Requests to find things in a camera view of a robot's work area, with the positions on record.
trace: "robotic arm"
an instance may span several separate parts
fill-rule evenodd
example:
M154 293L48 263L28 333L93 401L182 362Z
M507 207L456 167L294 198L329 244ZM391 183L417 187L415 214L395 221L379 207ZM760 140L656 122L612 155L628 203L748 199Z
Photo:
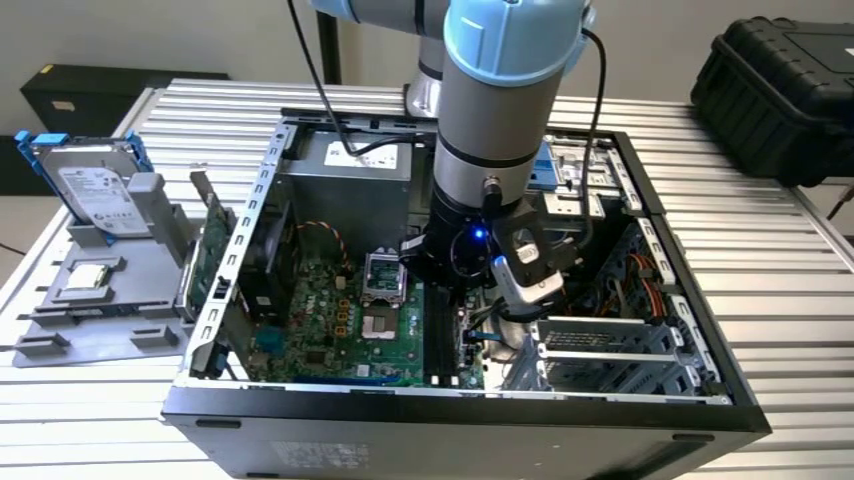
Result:
M523 196L592 9L584 0L447 3L312 0L325 13L444 40L429 221L401 262L457 296L496 282L509 313L524 315L577 258L569 242L545 239Z

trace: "green circuit board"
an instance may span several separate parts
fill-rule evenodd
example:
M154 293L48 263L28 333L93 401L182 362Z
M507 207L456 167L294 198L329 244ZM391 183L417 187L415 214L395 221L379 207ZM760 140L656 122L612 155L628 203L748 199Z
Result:
M353 272L342 290L334 288L336 273L333 265L302 261L286 324L256 328L248 368L252 379L421 385L421 284L407 285L405 302L397 308L365 306L360 303L361 271ZM365 327L368 317L372 323Z
M213 285L213 277L228 246L229 229L225 209L216 197L210 197L210 206L196 246L188 292L189 304L197 310L201 310L210 285Z

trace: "power supply label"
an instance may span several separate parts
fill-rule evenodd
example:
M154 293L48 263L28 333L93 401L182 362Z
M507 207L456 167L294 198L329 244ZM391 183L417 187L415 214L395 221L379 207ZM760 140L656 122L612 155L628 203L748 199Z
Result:
M366 143L353 143L353 148L365 147ZM324 165L329 167L357 167L383 168L393 170L397 168L397 145L385 145L376 150L370 150L364 155L350 157L341 142L329 143L325 151Z

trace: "open computer tower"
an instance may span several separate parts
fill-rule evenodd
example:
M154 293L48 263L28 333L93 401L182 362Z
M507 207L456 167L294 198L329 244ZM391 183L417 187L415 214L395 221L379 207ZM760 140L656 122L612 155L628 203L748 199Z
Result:
M673 478L769 432L623 133L597 134L572 300L508 325L493 292L449 304L397 262L431 145L352 159L324 115L282 115L162 411L229 475ZM436 131L345 124L356 144ZM555 240L581 224L584 137L548 130L531 174Z

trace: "black cable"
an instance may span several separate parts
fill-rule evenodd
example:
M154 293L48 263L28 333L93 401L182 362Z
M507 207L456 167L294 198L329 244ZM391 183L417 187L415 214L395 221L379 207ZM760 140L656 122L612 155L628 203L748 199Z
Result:
M332 111L332 105L329 105L329 99L325 97L325 90L322 89L322 84L320 83L320 77L317 76L317 70L314 68L314 62L310 59L310 53L308 52L308 44L305 43L305 35L302 34L302 27L298 23L298 16L296 15L296 8L293 7L293 0L288 0L288 10L290 11L290 20L293 21L293 30L296 30L296 38L298 40L298 46L302 50L302 56L305 57L305 63L308 64L308 72L310 73L310 79L314 84L314 88L317 89L317 95L320 96L320 101L322 102L322 106L325 108L325 113L329 115L329 120L332 121L332 127L334 127L334 132L341 140L341 144L344 145L344 150L346 154L352 157L358 157L368 153L372 150L376 150L385 145L391 145L395 143L416 143L424 142L428 138L424 135L396 135L393 137L384 138L369 145L358 149L353 149L349 144L349 140L346 140L346 136L344 135L344 129L341 128L341 124L337 121L337 116Z
M509 358L507 359L507 362L501 366L501 380L507 380L507 373L508 373L507 372L507 365L512 364L513 360L516 359L516 356L519 356L519 350L515 350L512 352L512 355L509 356Z
M589 174L589 154L592 153L592 144L596 141L596 127L599 126L599 115L601 114L601 102L604 101L604 82L607 79L608 62L604 52L604 44L599 36L585 28L581 28L581 35L584 35L592 43L596 45L599 51L599 89L596 91L596 106L592 111L592 121L589 122L589 133L587 134L587 146L584 147L584 163L581 164L581 214L584 216L584 237L577 242L577 249L581 250L592 241L592 217L589 216L589 198L588 191L588 178Z
M484 261L483 261L483 267L480 268L480 270L477 270L475 273L463 273L456 265L456 242L459 240L459 238L463 236L463 233L465 233L465 231L468 230L467 226L463 226L463 228L459 230L459 232L456 232L456 235L453 235L453 239L451 240L451 247L448 249L448 260L449 260L449 264L451 264L451 270L453 270L453 274L457 277L461 278L476 278L480 275L483 275L488 268L489 268L489 258L492 258L492 251L489 249L489 234L485 233L485 238L483 239L483 242L485 244L485 256Z
M237 375L234 374L234 370L233 368L230 368L230 365L225 364L225 371L228 372L228 376L230 377L230 379L236 382L237 379Z
M832 206L832 210L830 210L830 213L827 214L827 220L832 220L832 217L836 216L836 213L839 213L839 209L842 208L842 205L844 205L844 200L839 200L836 204Z
M593 292L595 292L595 295L596 295L596 297L595 297L595 299L593 299L595 307L593 307L593 309L592 309L592 313L593 313L593 315L595 315L595 314L596 314L596 312L597 312L597 311L601 309L601 307L604 306L604 293L601 293L601 288L599 288L599 284L597 284L597 283L595 283L595 282L593 282L593 284L592 284L592 289L593 289Z
M540 318L551 314L555 310L559 311L563 307L565 307L565 302L568 299L565 297L561 297L557 301L551 302L549 305L543 305L537 311L532 313L525 313L524 315L511 315L509 312L505 310L507 302L504 302L503 297L500 300L501 300L501 305L499 305L496 310L497 316L500 317L500 319L509 323L528 324L528 323L533 323L536 320L539 320Z
M4 250L8 250L12 253L17 253L21 256L26 255L26 252L24 252L22 250L18 250L14 247L9 247L5 243L0 243L0 248Z
M481 307L480 309L471 312L471 314L468 315L468 320L472 320L475 318L476 320L468 327L468 330L476 330L480 325L483 325L483 322L485 322L485 320L489 318L492 312L501 305L503 301L504 297L497 297L487 307Z

